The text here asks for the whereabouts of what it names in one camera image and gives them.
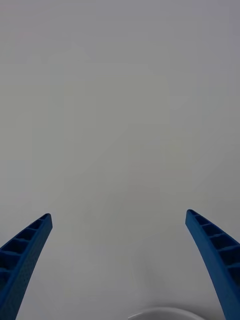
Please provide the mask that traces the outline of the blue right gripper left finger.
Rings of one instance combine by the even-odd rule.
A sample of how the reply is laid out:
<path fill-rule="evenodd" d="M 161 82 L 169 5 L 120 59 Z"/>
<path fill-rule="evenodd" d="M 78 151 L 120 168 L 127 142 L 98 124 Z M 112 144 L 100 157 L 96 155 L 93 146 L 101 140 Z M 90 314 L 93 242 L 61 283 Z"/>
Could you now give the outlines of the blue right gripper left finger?
<path fill-rule="evenodd" d="M 52 216 L 46 213 L 0 248 L 0 319 L 17 318 L 52 228 Z"/>

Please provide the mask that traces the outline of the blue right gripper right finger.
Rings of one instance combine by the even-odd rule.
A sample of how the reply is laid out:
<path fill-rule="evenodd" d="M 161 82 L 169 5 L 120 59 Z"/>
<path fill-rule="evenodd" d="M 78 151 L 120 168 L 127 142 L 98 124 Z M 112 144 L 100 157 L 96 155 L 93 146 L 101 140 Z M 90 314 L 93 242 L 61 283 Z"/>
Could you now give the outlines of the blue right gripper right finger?
<path fill-rule="evenodd" d="M 240 319 L 240 244 L 192 209 L 188 228 L 213 283 L 225 319 Z"/>

